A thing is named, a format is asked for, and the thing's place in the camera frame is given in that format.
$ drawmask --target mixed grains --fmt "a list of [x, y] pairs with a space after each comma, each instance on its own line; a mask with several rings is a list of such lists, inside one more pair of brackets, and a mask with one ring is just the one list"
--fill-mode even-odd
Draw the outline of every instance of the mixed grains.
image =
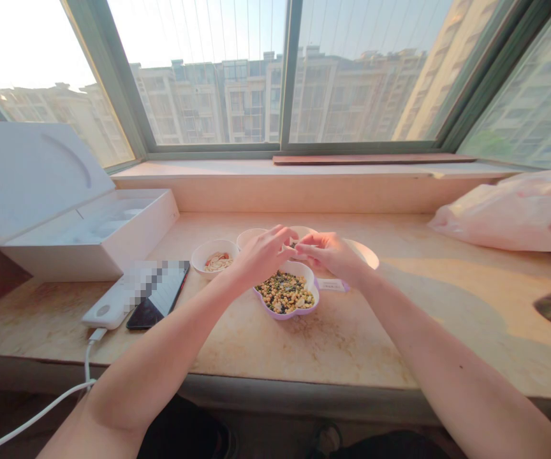
[[279, 271], [255, 288], [269, 309], [276, 314], [289, 314], [295, 309], [309, 309], [314, 295], [305, 289], [305, 277]]

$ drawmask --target hand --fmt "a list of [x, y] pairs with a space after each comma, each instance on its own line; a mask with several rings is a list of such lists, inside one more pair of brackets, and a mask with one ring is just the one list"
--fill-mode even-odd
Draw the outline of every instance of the hand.
[[373, 272], [336, 233], [309, 234], [295, 248], [307, 255], [314, 266], [325, 266], [353, 287], [358, 287], [363, 276]]
[[299, 236], [292, 229], [277, 225], [275, 228], [250, 239], [224, 273], [232, 282], [249, 289], [274, 274], [282, 263], [297, 251], [288, 247], [288, 241]]

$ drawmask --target white box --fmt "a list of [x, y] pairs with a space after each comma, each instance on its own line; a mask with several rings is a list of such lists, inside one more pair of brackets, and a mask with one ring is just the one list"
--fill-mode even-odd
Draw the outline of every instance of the white box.
[[65, 124], [0, 122], [0, 250], [45, 281], [113, 281], [179, 212], [169, 189], [116, 190]]

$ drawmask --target pink plastic bag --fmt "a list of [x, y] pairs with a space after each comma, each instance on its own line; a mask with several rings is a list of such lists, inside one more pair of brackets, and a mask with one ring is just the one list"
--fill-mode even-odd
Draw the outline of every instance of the pink plastic bag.
[[551, 252], [551, 170], [480, 185], [441, 207], [429, 226], [476, 245]]

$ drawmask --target purple bowl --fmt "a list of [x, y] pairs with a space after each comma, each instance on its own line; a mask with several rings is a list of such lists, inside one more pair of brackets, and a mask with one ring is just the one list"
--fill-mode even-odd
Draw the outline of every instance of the purple bowl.
[[289, 320], [295, 316], [304, 316], [306, 314], [309, 314], [310, 312], [313, 312], [318, 306], [318, 302], [320, 301], [318, 281], [316, 280], [316, 276], [314, 276], [314, 272], [303, 263], [296, 263], [294, 261], [285, 261], [282, 266], [280, 266], [279, 270], [296, 276], [305, 277], [305, 288], [309, 290], [312, 295], [314, 295], [314, 305], [311, 308], [307, 309], [295, 309], [293, 312], [289, 312], [288, 314], [278, 314], [269, 309], [269, 307], [263, 301], [263, 296], [256, 288], [253, 287], [252, 290], [258, 296], [258, 299], [263, 305], [263, 308], [265, 308], [265, 310], [267, 311], [267, 314], [269, 314], [275, 320]]

